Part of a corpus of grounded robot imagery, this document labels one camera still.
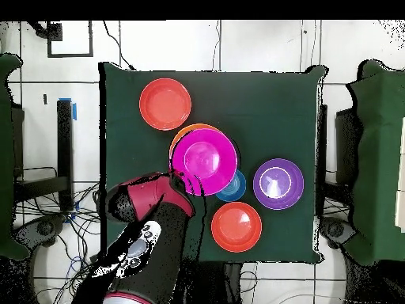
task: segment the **black border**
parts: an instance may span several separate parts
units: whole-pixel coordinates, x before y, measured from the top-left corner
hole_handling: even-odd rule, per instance
[[[89,53],[88,54],[52,54],[51,39],[47,39],[47,57],[49,59],[60,59],[69,57],[93,57],[93,24],[89,21]]]
[[[105,203],[106,181],[107,181],[107,145],[106,145],[106,123],[107,123],[107,97],[105,86],[104,63],[98,63],[98,72],[100,74],[100,203]],[[107,252],[107,217],[104,211],[100,211],[100,252]]]

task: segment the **blue tape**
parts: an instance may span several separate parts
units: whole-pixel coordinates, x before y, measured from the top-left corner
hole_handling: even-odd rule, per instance
[[[70,218],[72,218],[73,220],[75,220],[75,219],[76,219],[76,215],[72,214],[72,215],[70,215]],[[69,223],[70,223],[70,220],[67,219],[64,223],[65,223],[65,224],[69,224]]]
[[[73,104],[72,117],[73,117],[74,120],[77,120],[77,119],[78,119],[77,109],[76,109],[76,103]]]
[[[60,101],[70,101],[72,102],[72,98],[59,98]],[[74,103],[72,105],[72,118],[73,120],[77,120],[78,119],[78,109],[76,106],[76,103]]]

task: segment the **black frame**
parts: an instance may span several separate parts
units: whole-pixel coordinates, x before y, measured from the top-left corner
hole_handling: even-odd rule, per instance
[[[74,209],[73,194],[73,151],[72,151],[72,106],[70,101],[57,102],[58,113],[58,176],[41,180],[16,181],[14,201],[20,203],[32,198],[59,193],[60,211]],[[22,118],[13,119],[14,129],[22,130]],[[14,132],[14,148],[18,168],[22,169],[22,131]]]
[[[53,39],[49,36],[47,38],[47,57],[50,59],[63,58],[63,57],[93,57],[93,24],[89,21],[89,53],[88,54],[52,54],[52,42]]]

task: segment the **blue bowl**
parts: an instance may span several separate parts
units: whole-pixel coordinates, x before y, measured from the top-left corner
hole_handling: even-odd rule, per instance
[[[246,178],[244,178],[243,173],[237,170],[230,183],[215,195],[224,202],[235,202],[244,195],[245,191]]]

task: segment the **table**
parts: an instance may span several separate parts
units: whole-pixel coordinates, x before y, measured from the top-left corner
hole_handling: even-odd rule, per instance
[[[317,263],[312,250],[314,219],[314,174],[317,88],[325,75],[323,66],[308,73],[216,73],[177,71],[126,71],[104,63],[106,85],[107,189],[153,171],[167,171],[172,138],[189,124],[204,123],[223,131],[238,147],[239,169],[248,186],[240,201],[252,205],[263,222],[257,244],[243,253],[219,247],[210,233],[214,212],[224,203],[208,196],[203,219],[203,199],[191,197],[197,215],[188,224],[184,257],[200,261],[285,261]],[[176,130],[158,131],[141,117],[138,99],[143,88],[157,78],[181,82],[191,95],[191,114]],[[265,161],[285,158],[296,163],[305,179],[305,190],[297,204],[272,211],[253,194],[255,171]],[[108,222],[107,243],[123,229]]]

